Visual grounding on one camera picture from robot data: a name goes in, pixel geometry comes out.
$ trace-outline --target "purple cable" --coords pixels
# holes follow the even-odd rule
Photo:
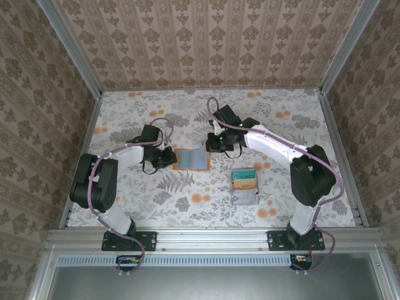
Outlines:
[[[325,233],[325,234],[327,234],[328,236],[330,236],[330,237],[332,238],[332,247],[330,248],[330,250],[329,250],[327,256],[326,256],[325,259],[322,261],[322,263],[319,264],[319,265],[316,266],[316,267],[313,267],[313,268],[307,270],[307,271],[310,272],[310,271],[315,271],[315,270],[319,269],[319,268],[328,260],[328,258],[331,256],[331,254],[332,254],[332,252],[333,252],[333,249],[334,249],[334,247],[335,247],[336,241],[335,241],[334,236],[333,236],[331,233],[327,232],[326,230],[323,230],[323,229],[319,228],[319,227],[316,225],[315,222],[316,222],[316,220],[317,220],[317,218],[318,218],[318,214],[319,214],[319,212],[320,212],[320,210],[321,210],[321,206],[322,206],[322,205],[327,204],[327,203],[330,203],[330,202],[333,202],[333,201],[339,199],[341,196],[343,196],[343,194],[344,194],[344,183],[343,183],[342,178],[340,177],[340,175],[339,175],[329,164],[327,164],[326,162],[324,162],[322,159],[320,159],[320,158],[318,158],[318,157],[316,157],[316,156],[314,156],[314,155],[308,153],[307,151],[305,151],[305,150],[303,150],[303,149],[297,147],[295,144],[292,144],[292,143],[290,143],[290,142],[287,142],[287,141],[285,141],[284,139],[281,139],[280,137],[274,136],[274,135],[270,134],[270,133],[267,132],[267,131],[262,131],[262,130],[259,130],[259,129],[252,129],[252,128],[243,128],[243,127],[232,126],[232,125],[229,125],[229,124],[227,124],[227,123],[225,123],[225,122],[220,121],[220,120],[219,120],[216,116],[214,116],[213,113],[211,112],[211,108],[210,108],[210,102],[211,102],[211,100],[214,100],[214,101],[215,101],[215,103],[217,104],[217,109],[218,109],[218,107],[219,107],[218,100],[217,100],[215,97],[210,97],[210,98],[208,98],[208,100],[207,100],[207,111],[208,111],[208,114],[211,116],[211,118],[212,118],[213,120],[215,120],[216,122],[218,122],[219,124],[221,124],[221,125],[223,125],[223,126],[225,126],[225,127],[227,127],[227,128],[231,128],[231,129],[242,130],[242,131],[251,131],[251,132],[254,132],[254,133],[262,134],[263,136],[268,136],[268,137],[270,137],[271,139],[273,139],[273,140],[275,140],[275,141],[277,141],[277,142],[279,142],[279,143],[281,143],[281,144],[283,144],[283,145],[285,145],[285,146],[287,146],[287,147],[293,148],[294,150],[300,152],[301,154],[303,154],[303,155],[305,155],[305,156],[307,156],[307,157],[309,157],[309,158],[315,160],[315,161],[318,162],[319,164],[322,164],[325,168],[327,168],[328,170],[330,170],[330,171],[332,172],[332,174],[335,176],[335,178],[336,178],[336,180],[338,181],[339,186],[340,186],[339,194],[337,194],[336,196],[334,196],[334,197],[332,197],[332,198],[330,198],[330,199],[322,200],[320,203],[318,203],[318,207],[317,207],[316,212],[315,212],[315,215],[314,215],[314,217],[313,217],[313,219],[312,219],[312,225],[313,225],[316,229],[320,230],[322,233]],[[301,271],[304,271],[304,272],[305,272],[305,270],[302,270],[302,268],[300,268],[299,266],[297,266],[297,265],[295,265],[295,266],[298,267]]]
[[[110,156],[110,155],[112,155],[112,154],[117,154],[118,152],[120,152],[120,151],[122,151],[122,150],[125,150],[126,148],[131,148],[131,147],[136,147],[136,146],[153,145],[153,144],[157,144],[157,143],[160,143],[160,142],[162,143],[162,142],[166,142],[166,141],[170,140],[170,137],[173,135],[173,132],[174,132],[174,124],[173,124],[170,120],[166,119],[165,117],[159,117],[159,118],[153,120],[153,121],[151,122],[151,124],[152,124],[154,121],[160,120],[160,119],[167,121],[167,122],[171,125],[171,132],[170,132],[166,137],[164,137],[162,140],[160,140],[160,141],[155,141],[155,142],[127,143],[127,144],[125,144],[125,145],[123,145],[123,146],[121,146],[121,147],[118,147],[118,148],[116,148],[116,149],[113,149],[113,150],[111,150],[111,151],[109,151],[109,152],[104,153],[104,154],[103,154],[102,156],[100,156],[100,157],[97,159],[97,161],[94,163],[94,165],[93,165],[93,167],[92,167],[92,171],[91,171],[90,176],[89,176],[89,184],[87,185],[87,205],[89,206],[90,211],[96,216],[96,219],[97,219],[104,227],[108,228],[109,226],[108,226],[108,224],[107,224],[106,222],[104,222],[104,221],[101,219],[101,217],[99,216],[99,213],[98,213],[96,210],[94,210],[94,208],[93,208],[93,203],[92,203],[93,179],[94,179],[94,175],[96,174],[96,170],[97,170],[97,168],[98,168],[100,162],[101,162],[104,158],[106,158],[106,157],[108,157],[108,156]],[[111,233],[113,233],[113,234],[119,236],[120,238],[124,238],[124,239],[128,239],[128,240],[134,241],[137,245],[139,245],[139,247],[141,248],[141,258],[140,258],[138,264],[137,264],[132,270],[130,270],[130,272],[132,273],[132,272],[136,271],[136,270],[140,267],[140,265],[143,263],[143,260],[144,260],[144,252],[145,252],[145,251],[144,251],[143,245],[142,245],[137,239],[135,239],[135,238],[133,238],[133,237],[130,237],[130,236],[125,236],[124,234],[121,234],[121,233],[117,232],[117,231],[114,230],[113,228],[109,228],[109,231],[110,231]],[[122,261],[122,260],[120,260],[119,263],[118,263],[118,265],[117,265],[118,271],[120,271],[120,272],[122,272],[122,270],[121,270],[121,268],[120,268],[121,261]]]

